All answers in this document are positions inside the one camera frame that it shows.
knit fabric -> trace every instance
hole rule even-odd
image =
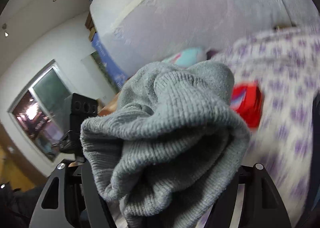
[[[213,61],[151,63],[124,85],[116,112],[83,122],[98,192],[122,199],[130,228],[189,228],[229,184],[250,136],[229,108],[233,84]]]

window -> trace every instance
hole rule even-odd
[[[64,134],[64,99],[71,95],[55,62],[46,66],[17,99],[12,114],[29,139],[54,161]]]

purple patterned fabric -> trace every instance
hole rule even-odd
[[[311,109],[320,89],[320,27],[259,33],[256,40],[239,40],[228,50],[236,52],[227,58],[217,54],[213,60],[231,65],[236,83],[258,81],[264,94],[260,126],[252,134],[243,164],[264,164],[294,227],[308,192]]]

window frame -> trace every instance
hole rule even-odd
[[[29,138],[29,136],[25,133],[25,131],[23,130],[23,128],[20,126],[19,122],[17,121],[15,115],[13,114],[13,110],[15,109],[15,107],[18,105],[18,103],[20,102],[20,100],[22,99],[22,97],[26,94],[27,91],[30,91],[30,89],[36,85],[36,83],[38,83],[51,69],[53,69],[55,71],[55,73],[57,74],[57,76],[59,77],[59,79],[61,80],[61,82],[65,85],[65,87],[67,88],[67,90],[72,94],[76,92],[76,89],[74,88],[74,86],[70,83],[70,81],[68,80],[68,78],[65,76],[65,74],[61,71],[59,65],[57,64],[57,62],[53,59],[51,60],[47,65],[45,65],[28,83],[27,85],[22,89],[22,91],[19,93],[19,95],[15,98],[15,100],[12,102],[12,104],[10,105],[10,107],[7,110],[7,113],[9,114],[13,124],[16,126],[16,128],[18,129],[18,131],[23,135],[23,137],[26,139],[26,141],[29,143],[29,145],[32,146],[32,148],[35,149],[35,151],[37,152],[37,154],[44,159],[46,162],[48,162],[50,165],[52,165],[57,159],[59,159],[61,156],[57,155],[55,157],[55,159],[53,161],[51,161],[39,148],[38,146]]]

white wall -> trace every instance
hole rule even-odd
[[[72,18],[40,37],[0,78],[0,121],[25,157],[44,175],[50,175],[64,155],[54,163],[50,162],[17,127],[8,109],[28,82],[53,59],[71,84],[71,92],[94,99],[104,97],[104,101],[113,98],[112,88],[108,84],[97,84],[92,77],[95,72],[90,72],[90,68],[81,62],[95,51],[84,26],[87,15],[88,12]]]

